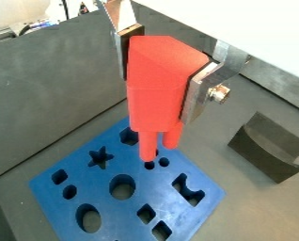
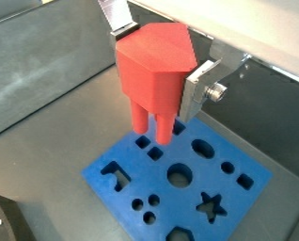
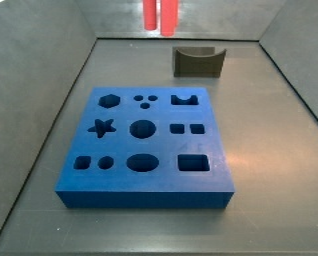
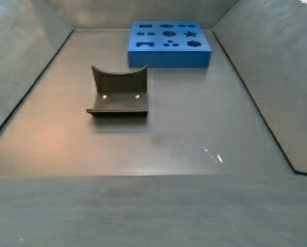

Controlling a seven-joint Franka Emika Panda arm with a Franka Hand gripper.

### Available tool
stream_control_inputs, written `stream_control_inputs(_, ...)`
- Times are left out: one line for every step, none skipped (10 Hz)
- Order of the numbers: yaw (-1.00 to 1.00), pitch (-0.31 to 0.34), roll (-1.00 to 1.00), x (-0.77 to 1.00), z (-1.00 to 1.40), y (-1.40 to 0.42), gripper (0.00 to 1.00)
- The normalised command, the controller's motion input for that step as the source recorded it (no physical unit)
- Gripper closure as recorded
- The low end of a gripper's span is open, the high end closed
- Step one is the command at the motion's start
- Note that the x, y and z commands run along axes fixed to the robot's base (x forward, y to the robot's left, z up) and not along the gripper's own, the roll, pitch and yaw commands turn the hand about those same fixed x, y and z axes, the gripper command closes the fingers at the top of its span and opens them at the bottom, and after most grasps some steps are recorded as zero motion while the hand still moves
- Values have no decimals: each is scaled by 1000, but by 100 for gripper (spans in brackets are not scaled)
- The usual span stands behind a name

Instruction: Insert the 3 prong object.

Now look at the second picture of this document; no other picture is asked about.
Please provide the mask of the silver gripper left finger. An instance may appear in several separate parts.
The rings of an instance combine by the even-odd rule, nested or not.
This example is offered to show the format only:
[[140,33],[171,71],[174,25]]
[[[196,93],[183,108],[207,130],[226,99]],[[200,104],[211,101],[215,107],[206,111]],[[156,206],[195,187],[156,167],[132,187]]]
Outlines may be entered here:
[[115,40],[120,40],[139,29],[127,0],[98,0],[98,2],[112,29],[111,35]]

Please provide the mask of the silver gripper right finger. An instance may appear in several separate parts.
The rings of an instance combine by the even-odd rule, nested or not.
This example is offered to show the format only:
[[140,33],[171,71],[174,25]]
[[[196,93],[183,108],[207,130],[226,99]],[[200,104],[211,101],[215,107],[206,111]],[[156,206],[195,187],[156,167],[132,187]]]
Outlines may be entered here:
[[248,53],[234,46],[214,40],[210,46],[210,59],[184,79],[179,117],[188,122],[200,112],[203,103],[218,103],[224,97],[227,87],[220,81],[246,63]]

